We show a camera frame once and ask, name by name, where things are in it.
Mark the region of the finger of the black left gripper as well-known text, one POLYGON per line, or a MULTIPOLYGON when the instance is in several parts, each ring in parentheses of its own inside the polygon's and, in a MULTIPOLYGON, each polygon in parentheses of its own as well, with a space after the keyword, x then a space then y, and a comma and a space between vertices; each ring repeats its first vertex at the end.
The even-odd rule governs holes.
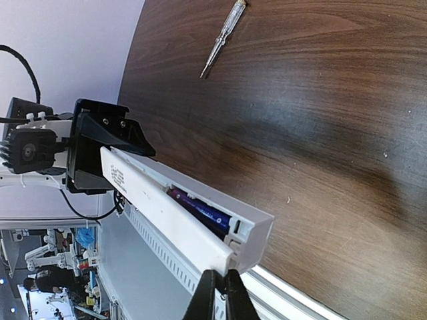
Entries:
POLYGON ((143 157, 156 154, 139 123, 131 119, 83 113, 78 118, 78 133, 101 146, 115 147, 143 157))
POLYGON ((106 192, 113 190, 103 176, 100 149, 78 149, 74 157, 73 184, 84 192, 106 192))

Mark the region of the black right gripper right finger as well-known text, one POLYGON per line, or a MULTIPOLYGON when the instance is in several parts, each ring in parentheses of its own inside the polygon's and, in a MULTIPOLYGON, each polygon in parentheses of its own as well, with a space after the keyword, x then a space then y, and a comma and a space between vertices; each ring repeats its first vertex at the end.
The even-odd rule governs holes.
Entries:
POLYGON ((224 278, 227 320, 259 320, 240 274, 230 269, 224 278))

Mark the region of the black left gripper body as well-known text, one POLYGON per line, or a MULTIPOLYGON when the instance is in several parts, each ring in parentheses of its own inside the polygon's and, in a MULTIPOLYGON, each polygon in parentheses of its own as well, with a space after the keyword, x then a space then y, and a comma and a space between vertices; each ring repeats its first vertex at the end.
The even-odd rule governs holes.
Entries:
POLYGON ((90 141, 88 138, 83 137, 78 133, 78 118, 83 113, 93 113, 96 115, 102 115, 107 117, 122 117, 125 118, 129 112, 127 107, 120 105, 114 105, 111 103, 105 103, 101 101, 94 101, 89 99, 79 99, 76 101, 73 119, 70 129, 69 148, 67 150, 67 169, 65 176, 65 186, 71 193, 84 193, 86 195, 98 195, 106 192, 84 192, 77 190, 73 184, 73 173, 74 168, 74 157, 76 156, 78 149, 101 149, 102 147, 109 148, 107 146, 101 146, 100 143, 90 141))

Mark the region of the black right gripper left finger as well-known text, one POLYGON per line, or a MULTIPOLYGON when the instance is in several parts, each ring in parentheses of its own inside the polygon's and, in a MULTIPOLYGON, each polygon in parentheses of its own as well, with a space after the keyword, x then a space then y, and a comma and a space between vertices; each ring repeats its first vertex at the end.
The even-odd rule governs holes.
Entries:
POLYGON ((215 290, 216 290, 216 272, 214 270, 205 270, 187 310, 183 320, 212 320, 215 311, 215 290))

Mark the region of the white remote control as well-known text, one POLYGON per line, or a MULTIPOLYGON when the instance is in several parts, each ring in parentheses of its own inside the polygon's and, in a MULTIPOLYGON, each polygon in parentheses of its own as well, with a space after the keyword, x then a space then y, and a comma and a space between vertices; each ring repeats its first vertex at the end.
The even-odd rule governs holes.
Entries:
MULTIPOLYGON (((169 189, 176 187, 186 192, 188 196, 199 199, 209 206, 230 215, 232 217, 230 220, 230 232, 224 240, 219 238, 222 243, 233 251, 229 269, 236 269, 240 273, 245 273, 260 262, 274 224, 273 215, 226 195, 148 157, 132 155, 113 147, 109 150, 117 151, 120 156, 130 160, 134 165, 138 165, 166 194, 169 189)), ((131 203, 130 205, 132 206, 131 212, 135 216, 144 217, 136 207, 131 203)))

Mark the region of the white battery cover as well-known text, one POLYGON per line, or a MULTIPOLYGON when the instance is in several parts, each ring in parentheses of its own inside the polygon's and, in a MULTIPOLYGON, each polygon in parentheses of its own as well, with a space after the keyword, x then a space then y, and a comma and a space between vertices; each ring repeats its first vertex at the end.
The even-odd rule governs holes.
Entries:
POLYGON ((233 251, 161 190, 138 165, 106 147, 103 176, 199 271, 225 275, 233 251))

